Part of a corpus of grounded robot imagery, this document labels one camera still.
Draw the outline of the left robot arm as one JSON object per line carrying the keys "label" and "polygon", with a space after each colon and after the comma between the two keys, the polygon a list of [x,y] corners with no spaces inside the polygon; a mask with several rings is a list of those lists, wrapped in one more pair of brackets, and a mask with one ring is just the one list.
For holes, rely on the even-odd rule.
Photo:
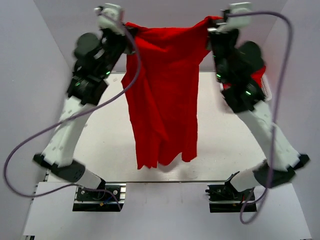
{"label": "left robot arm", "polygon": [[109,76],[127,48],[127,38],[111,29],[101,30],[101,37],[84,33],[76,41],[76,59],[59,121],[47,147],[33,157],[39,166],[56,177],[86,189],[103,190],[105,180],[74,158],[81,133],[108,87]]}

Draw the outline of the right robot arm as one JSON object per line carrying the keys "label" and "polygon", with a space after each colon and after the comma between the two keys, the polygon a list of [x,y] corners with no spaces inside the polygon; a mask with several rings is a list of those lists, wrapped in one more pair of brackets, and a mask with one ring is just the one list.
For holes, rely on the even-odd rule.
{"label": "right robot arm", "polygon": [[310,161],[289,143],[281,129],[272,123],[272,113],[262,87],[253,75],[265,70],[260,47],[246,41],[236,47],[240,31],[208,29],[217,81],[221,94],[234,114],[247,126],[265,155],[255,167],[232,174],[224,192],[238,195],[257,186],[274,188],[290,182],[296,171]]}

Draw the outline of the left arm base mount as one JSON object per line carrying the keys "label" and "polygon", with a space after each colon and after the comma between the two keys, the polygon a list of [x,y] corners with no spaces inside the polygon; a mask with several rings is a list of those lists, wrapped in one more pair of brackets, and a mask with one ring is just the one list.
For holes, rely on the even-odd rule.
{"label": "left arm base mount", "polygon": [[107,183],[105,189],[109,192],[87,191],[76,188],[73,212],[120,212],[126,197],[125,183]]}

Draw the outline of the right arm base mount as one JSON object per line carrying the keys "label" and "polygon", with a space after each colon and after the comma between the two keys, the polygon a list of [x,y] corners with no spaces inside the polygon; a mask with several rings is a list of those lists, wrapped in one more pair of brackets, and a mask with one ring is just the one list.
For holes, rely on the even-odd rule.
{"label": "right arm base mount", "polygon": [[209,200],[210,213],[239,213],[251,190],[233,194],[224,184],[210,184],[205,193]]}

